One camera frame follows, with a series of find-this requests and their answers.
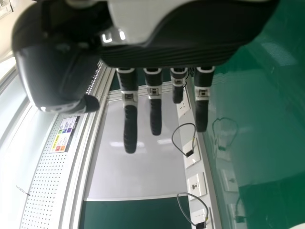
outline wire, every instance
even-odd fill
[[[238,200],[237,200],[237,202],[236,202],[236,204],[235,204],[235,216],[238,216],[238,203],[239,203],[239,201],[240,201],[240,196],[239,196],[239,198],[238,198]]]
[[[17,185],[16,187],[19,189],[19,191],[23,192],[24,194],[27,194],[29,197],[31,196],[29,193],[26,193],[22,188],[18,187]]]
[[[185,78],[185,80],[187,80],[187,78],[189,78],[189,76],[190,76],[190,70],[188,69],[187,70],[187,77]]]
[[[195,68],[189,68],[189,73],[191,77],[194,77]]]
[[[234,139],[236,138],[237,133],[238,133],[238,130],[239,130],[239,126],[238,126],[238,123],[237,123],[235,120],[231,119],[231,118],[227,118],[227,117],[223,117],[223,118],[220,118],[220,119],[219,119],[219,118],[216,118],[216,119],[214,120],[214,122],[212,123],[212,131],[213,131],[213,137],[214,137],[214,144],[216,144],[215,123],[216,123],[217,121],[221,122],[222,120],[231,121],[231,122],[235,123],[235,126],[236,126],[236,131],[235,131],[235,133],[234,133],[234,136],[233,136],[231,142],[225,147],[225,149],[226,149],[226,148],[228,148],[228,147],[230,147],[230,146],[232,145]]]
[[[174,130],[174,132],[173,132],[173,135],[172,135],[172,143],[173,143],[173,145],[174,145],[174,146],[175,146],[184,156],[187,157],[187,155],[186,155],[186,154],[176,145],[176,143],[175,143],[174,140],[173,140],[173,136],[174,136],[174,134],[176,133],[176,131],[179,130],[180,127],[185,126],[185,125],[193,125],[193,126],[194,126],[194,134],[193,134],[193,142],[192,142],[192,150],[193,150],[193,152],[194,152],[194,141],[195,141],[195,134],[196,134],[196,126],[195,126],[194,123],[184,123],[184,124],[178,126],[178,127]]]
[[[199,197],[197,197],[197,196],[191,194],[191,193],[188,193],[188,192],[179,192],[179,193],[177,194],[177,201],[178,201],[178,204],[179,204],[179,208],[180,208],[182,214],[184,215],[184,217],[185,217],[193,226],[195,226],[195,227],[197,226],[196,224],[194,224],[194,223],[191,221],[190,218],[187,217],[186,213],[183,211],[182,206],[181,206],[181,203],[180,203],[180,200],[179,200],[179,195],[180,195],[180,194],[185,194],[185,195],[194,197],[194,198],[196,198],[197,200],[199,200],[199,201],[204,205],[204,207],[206,208],[205,222],[207,222],[207,220],[208,220],[208,218],[209,218],[209,208],[208,208],[208,206],[204,203],[204,201],[203,201],[202,199],[200,199]]]

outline green floor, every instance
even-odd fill
[[[204,140],[223,229],[305,222],[305,1],[217,67]]]
[[[189,215],[188,197],[180,202]],[[84,201],[80,229],[190,229],[176,198]]]

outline electrical outlet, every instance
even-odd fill
[[[207,194],[205,180],[203,173],[197,173],[195,176],[187,179],[187,189],[188,192],[197,196],[202,197]]]
[[[221,170],[224,189],[229,192],[238,192],[238,184],[233,170]]]
[[[233,229],[247,229],[247,221],[245,217],[243,202],[240,200],[237,205],[228,204],[228,208],[230,218],[232,219],[231,222],[233,222]]]
[[[194,141],[194,150],[193,140],[191,140],[183,146],[183,152],[187,155],[187,157],[184,157],[184,167],[186,169],[200,161],[201,158],[197,138],[195,138]]]
[[[195,211],[191,213],[191,221],[194,224],[202,223],[205,221],[205,209],[200,209],[199,211]],[[213,229],[212,216],[211,216],[211,208],[209,208],[209,218],[206,222],[207,229]]]
[[[177,104],[177,112],[178,112],[178,118],[181,118],[186,112],[190,110],[190,103],[189,99],[187,97],[186,89],[183,90],[183,100],[181,103]]]

